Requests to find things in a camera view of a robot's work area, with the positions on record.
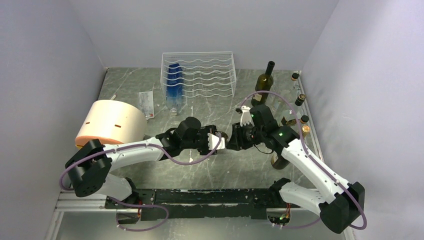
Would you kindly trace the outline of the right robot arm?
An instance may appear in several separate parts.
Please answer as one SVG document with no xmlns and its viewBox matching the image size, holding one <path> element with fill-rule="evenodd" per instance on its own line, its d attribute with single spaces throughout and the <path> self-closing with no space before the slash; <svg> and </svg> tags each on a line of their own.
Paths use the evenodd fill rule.
<svg viewBox="0 0 424 240">
<path fill-rule="evenodd" d="M 275 207 L 290 203 L 317 216 L 332 232 L 341 234 L 363 214 L 365 188 L 347 179 L 316 159 L 303 138 L 290 126 L 278 125 L 270 108 L 264 104 L 253 108 L 236 109 L 240 121 L 232 125 L 228 150 L 247 150 L 264 144 L 282 159 L 285 165 L 293 164 L 315 186 L 315 190 L 301 187 L 287 178 L 272 185 L 270 202 Z"/>
</svg>

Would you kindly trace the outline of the clear bottle blue seal label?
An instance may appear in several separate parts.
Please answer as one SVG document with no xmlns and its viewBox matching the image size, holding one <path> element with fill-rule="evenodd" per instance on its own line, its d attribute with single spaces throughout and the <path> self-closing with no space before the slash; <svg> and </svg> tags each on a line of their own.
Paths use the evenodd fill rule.
<svg viewBox="0 0 424 240">
<path fill-rule="evenodd" d="M 292 126 L 295 126 L 295 125 L 297 124 L 297 122 L 300 122 L 300 124 L 301 124 L 301 125 L 305 125 L 305 124 L 307 124 L 307 123 L 309 122 L 309 120 L 310 120 L 310 118 L 309 118 L 307 115 L 302 115 L 302 116 L 298 119 L 298 121 L 297 121 L 295 118 L 290 119 L 290 120 L 286 120 L 286 118 L 285 118 L 285 117 L 283 117 L 283 118 L 281 119 L 281 124 L 282 124 L 283 126 L 292 127 Z"/>
</svg>

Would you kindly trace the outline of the dark green bottle black cap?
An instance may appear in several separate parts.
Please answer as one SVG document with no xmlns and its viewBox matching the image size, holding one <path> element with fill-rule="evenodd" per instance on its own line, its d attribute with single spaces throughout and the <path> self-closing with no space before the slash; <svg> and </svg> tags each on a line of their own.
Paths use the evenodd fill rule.
<svg viewBox="0 0 424 240">
<path fill-rule="evenodd" d="M 272 76 L 274 67 L 275 67 L 275 62 L 269 61 L 265 72 L 261 74 L 256 81 L 256 85 L 254 88 L 256 92 L 270 91 L 272 85 L 274 84 L 274 78 Z M 268 93 L 264 93 L 264 92 L 255 93 L 251 99 L 252 106 L 255 107 L 258 105 L 265 104 L 267 101 L 268 95 L 269 95 Z"/>
</svg>

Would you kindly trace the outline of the red wine bottle gold cap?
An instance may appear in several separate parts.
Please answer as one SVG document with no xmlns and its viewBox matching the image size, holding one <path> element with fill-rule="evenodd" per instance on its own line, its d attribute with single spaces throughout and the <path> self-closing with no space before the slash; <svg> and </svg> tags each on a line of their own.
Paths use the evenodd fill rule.
<svg viewBox="0 0 424 240">
<path fill-rule="evenodd" d="M 306 137 L 310 133 L 310 130 L 308 125 L 303 125 L 301 128 L 301 136 Z M 272 167 L 277 170 L 282 170 L 289 165 L 289 161 L 279 156 L 277 153 L 273 155 L 270 162 Z"/>
</svg>

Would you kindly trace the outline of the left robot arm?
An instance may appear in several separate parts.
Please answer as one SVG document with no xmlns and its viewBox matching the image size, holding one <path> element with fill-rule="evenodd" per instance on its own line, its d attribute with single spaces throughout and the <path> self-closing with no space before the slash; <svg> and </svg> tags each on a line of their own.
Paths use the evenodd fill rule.
<svg viewBox="0 0 424 240">
<path fill-rule="evenodd" d="M 225 137 L 215 125 L 202 126 L 197 118 L 189 116 L 177 127 L 142 141 L 103 144 L 99 139 L 89 140 L 65 164 L 59 183 L 68 176 L 71 187 L 63 189 L 74 191 L 77 197 L 102 194 L 132 208 L 139 200 L 134 184 L 127 178 L 112 175 L 111 171 L 162 160 L 183 166 L 195 165 L 225 146 Z"/>
</svg>

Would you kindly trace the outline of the dark bottle silver cap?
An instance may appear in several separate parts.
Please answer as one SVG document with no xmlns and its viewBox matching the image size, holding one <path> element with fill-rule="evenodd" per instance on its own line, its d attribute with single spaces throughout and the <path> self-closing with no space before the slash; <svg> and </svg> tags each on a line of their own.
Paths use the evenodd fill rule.
<svg viewBox="0 0 424 240">
<path fill-rule="evenodd" d="M 220 140 L 218 150 L 224 150 L 227 147 L 229 136 L 223 131 L 219 131 L 219 134 L 220 134 L 221 140 Z"/>
</svg>

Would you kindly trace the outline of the clear bottle black orange label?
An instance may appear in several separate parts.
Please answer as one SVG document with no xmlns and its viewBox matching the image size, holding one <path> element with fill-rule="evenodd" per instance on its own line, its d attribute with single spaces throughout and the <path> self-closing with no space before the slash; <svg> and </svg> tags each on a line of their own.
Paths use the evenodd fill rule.
<svg viewBox="0 0 424 240">
<path fill-rule="evenodd" d="M 301 93 L 297 99 L 295 100 L 294 104 L 292 105 L 294 111 L 292 111 L 289 107 L 287 107 L 284 111 L 283 114 L 292 114 L 292 113 L 296 113 L 298 116 L 302 116 L 305 114 L 304 110 L 303 110 L 303 103 L 306 100 L 306 95 Z"/>
</svg>

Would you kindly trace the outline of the blue bottle bottom row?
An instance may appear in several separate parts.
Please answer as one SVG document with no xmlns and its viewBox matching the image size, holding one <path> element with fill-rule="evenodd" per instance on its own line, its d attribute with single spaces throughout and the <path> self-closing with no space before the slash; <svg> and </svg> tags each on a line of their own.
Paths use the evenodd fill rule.
<svg viewBox="0 0 424 240">
<path fill-rule="evenodd" d="M 166 78 L 166 105 L 172 116 L 179 114 L 183 104 L 183 70 L 179 63 L 168 66 Z"/>
</svg>

